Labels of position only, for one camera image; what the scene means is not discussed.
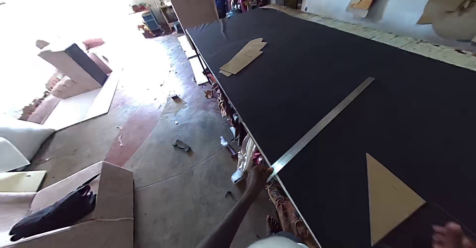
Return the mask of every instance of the blue cabinet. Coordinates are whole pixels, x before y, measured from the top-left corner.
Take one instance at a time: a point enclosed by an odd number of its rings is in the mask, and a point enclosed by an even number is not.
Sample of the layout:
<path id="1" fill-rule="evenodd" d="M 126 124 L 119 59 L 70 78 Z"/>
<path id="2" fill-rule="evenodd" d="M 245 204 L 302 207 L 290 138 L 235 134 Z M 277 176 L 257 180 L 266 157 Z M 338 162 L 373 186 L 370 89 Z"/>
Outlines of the blue cabinet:
<path id="1" fill-rule="evenodd" d="M 142 14 L 142 18 L 144 19 L 144 21 L 147 24 L 147 27 L 149 27 L 149 29 L 151 31 L 160 29 L 160 26 L 157 22 L 157 19 L 155 18 L 152 11 L 149 11 L 149 12 L 146 12 L 146 13 Z"/>

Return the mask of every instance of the steel ruler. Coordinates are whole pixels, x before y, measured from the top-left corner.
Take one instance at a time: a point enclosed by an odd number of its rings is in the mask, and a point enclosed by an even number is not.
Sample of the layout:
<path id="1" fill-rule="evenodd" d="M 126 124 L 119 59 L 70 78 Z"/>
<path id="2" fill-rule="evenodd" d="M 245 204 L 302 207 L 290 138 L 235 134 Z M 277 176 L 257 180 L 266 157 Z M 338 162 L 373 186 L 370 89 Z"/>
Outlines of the steel ruler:
<path id="1" fill-rule="evenodd" d="M 324 116 L 313 128 L 311 128 L 306 135 L 304 135 L 298 142 L 294 144 L 281 158 L 279 158 L 273 165 L 273 173 L 268 178 L 270 181 L 291 159 L 298 154 L 326 125 L 334 119 L 352 100 L 354 100 L 373 80 L 372 77 L 367 78 L 357 88 L 352 91 L 344 100 L 342 100 L 335 108 L 333 108 L 327 115 Z"/>

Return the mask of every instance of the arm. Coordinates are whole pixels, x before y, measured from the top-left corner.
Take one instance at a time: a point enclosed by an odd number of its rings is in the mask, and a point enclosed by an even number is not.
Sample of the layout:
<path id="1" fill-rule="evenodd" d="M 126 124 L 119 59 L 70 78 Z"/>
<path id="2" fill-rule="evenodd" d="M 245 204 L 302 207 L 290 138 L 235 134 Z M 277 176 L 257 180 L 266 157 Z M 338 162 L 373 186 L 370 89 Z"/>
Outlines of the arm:
<path id="1" fill-rule="evenodd" d="M 264 188 L 266 179 L 273 172 L 272 168 L 258 165 L 251 169 L 246 182 L 243 196 L 225 216 L 223 221 L 216 227 L 196 248 L 223 248 L 230 247 L 235 238 L 238 227 L 243 221 L 249 207 L 259 192 Z"/>

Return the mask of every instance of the person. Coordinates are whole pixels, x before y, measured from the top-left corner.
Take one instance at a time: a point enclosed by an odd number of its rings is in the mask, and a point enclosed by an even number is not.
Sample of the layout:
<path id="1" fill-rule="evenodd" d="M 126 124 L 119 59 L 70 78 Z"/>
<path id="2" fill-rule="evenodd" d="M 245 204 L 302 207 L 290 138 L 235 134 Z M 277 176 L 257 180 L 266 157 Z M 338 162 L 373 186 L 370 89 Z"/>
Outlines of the person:
<path id="1" fill-rule="evenodd" d="M 248 174 L 246 189 L 241 198 L 225 215 L 223 221 L 196 248 L 230 247 L 241 221 L 243 221 L 259 192 L 265 188 L 266 180 L 272 172 L 272 167 L 267 167 L 263 164 L 253 167 Z M 249 248 L 307 248 L 294 234 L 281 231 L 278 222 L 274 218 L 267 216 L 266 220 L 268 237 L 258 240 L 248 246 Z"/>
<path id="2" fill-rule="evenodd" d="M 246 189 L 243 196 L 235 206 L 226 214 L 223 221 L 205 238 L 196 248 L 226 248 L 230 247 L 243 218 L 251 204 L 264 189 L 266 180 L 273 172 L 272 167 L 263 164 L 255 166 L 247 178 Z M 267 238 L 260 239 L 248 248 L 307 248 L 294 234 L 283 232 L 278 222 L 267 216 Z M 468 238 L 455 222 L 448 222 L 444 226 L 433 225 L 435 231 L 432 235 L 433 248 L 476 248 L 476 242 Z"/>

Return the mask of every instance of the white shirt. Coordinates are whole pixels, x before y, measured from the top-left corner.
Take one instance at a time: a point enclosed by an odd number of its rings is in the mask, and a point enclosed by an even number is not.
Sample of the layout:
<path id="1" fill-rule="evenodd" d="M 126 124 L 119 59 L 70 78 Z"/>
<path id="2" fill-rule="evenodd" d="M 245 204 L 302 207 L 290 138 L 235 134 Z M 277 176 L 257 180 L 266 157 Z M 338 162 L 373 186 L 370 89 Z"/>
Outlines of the white shirt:
<path id="1" fill-rule="evenodd" d="M 248 248 L 308 248 L 304 243 L 297 243 L 281 236 L 272 236 L 248 246 Z"/>

